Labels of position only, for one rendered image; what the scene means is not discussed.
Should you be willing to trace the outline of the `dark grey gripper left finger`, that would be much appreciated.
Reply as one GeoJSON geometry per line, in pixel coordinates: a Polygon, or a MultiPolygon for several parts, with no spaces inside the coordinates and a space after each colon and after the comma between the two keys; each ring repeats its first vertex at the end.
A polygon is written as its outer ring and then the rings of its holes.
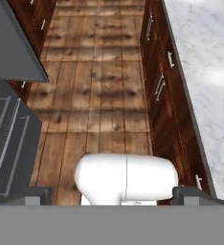
{"type": "Polygon", "coordinates": [[[50,187],[29,187],[15,196],[0,199],[0,206],[50,206],[52,190],[50,187]]]}

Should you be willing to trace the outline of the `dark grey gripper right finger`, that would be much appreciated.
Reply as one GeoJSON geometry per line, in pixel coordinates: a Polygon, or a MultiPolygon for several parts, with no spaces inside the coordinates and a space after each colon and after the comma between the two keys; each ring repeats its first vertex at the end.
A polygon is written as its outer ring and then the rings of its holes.
{"type": "Polygon", "coordinates": [[[172,204],[178,206],[220,206],[224,200],[213,198],[196,187],[175,187],[172,189],[172,204]]]}

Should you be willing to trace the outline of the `white rounded object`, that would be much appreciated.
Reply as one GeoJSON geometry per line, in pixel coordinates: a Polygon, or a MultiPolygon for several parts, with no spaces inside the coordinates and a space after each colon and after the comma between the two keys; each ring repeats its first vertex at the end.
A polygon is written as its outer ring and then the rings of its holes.
{"type": "Polygon", "coordinates": [[[168,159],[152,155],[94,153],[78,161],[75,183],[92,206],[120,206],[123,201],[170,199],[179,177],[168,159]]]}

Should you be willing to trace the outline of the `dark grey appliance with rails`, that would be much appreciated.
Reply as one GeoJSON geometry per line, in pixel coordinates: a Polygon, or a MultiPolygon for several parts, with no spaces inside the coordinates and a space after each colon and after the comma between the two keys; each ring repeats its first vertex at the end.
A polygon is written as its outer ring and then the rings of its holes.
{"type": "Polygon", "coordinates": [[[0,199],[29,186],[40,131],[37,115],[0,80],[0,199]]]}

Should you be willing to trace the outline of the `dark wooden cupboard run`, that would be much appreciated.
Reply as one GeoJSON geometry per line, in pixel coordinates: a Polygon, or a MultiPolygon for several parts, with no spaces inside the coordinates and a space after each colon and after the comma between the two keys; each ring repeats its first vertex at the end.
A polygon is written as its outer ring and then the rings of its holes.
{"type": "Polygon", "coordinates": [[[57,0],[7,0],[28,37],[37,57],[41,56],[48,29],[55,11],[57,0]],[[45,28],[40,30],[42,21],[46,19],[45,28]]]}
{"type": "Polygon", "coordinates": [[[202,190],[215,197],[164,0],[146,0],[140,46],[153,154],[174,164],[182,186],[197,187],[195,174],[198,174],[202,190]],[[154,22],[146,41],[150,12],[154,22]],[[168,52],[172,52],[173,68],[169,67],[168,52]],[[160,100],[155,102],[154,92],[161,74],[166,85],[160,100]]]}

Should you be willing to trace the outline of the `dark grey flat panel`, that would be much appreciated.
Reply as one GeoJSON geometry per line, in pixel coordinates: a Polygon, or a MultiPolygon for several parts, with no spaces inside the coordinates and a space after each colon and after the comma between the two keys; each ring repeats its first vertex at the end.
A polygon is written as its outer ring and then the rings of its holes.
{"type": "Polygon", "coordinates": [[[49,81],[7,0],[0,0],[0,79],[49,81]]]}

